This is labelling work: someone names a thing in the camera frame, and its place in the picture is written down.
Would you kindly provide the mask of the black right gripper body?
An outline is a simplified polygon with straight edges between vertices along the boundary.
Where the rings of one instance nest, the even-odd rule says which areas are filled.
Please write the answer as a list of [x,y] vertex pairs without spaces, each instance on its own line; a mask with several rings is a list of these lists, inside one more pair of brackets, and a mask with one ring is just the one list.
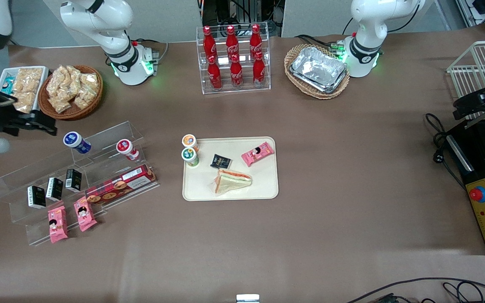
[[0,101],[0,127],[22,127],[30,123],[29,114],[17,111],[14,99]]

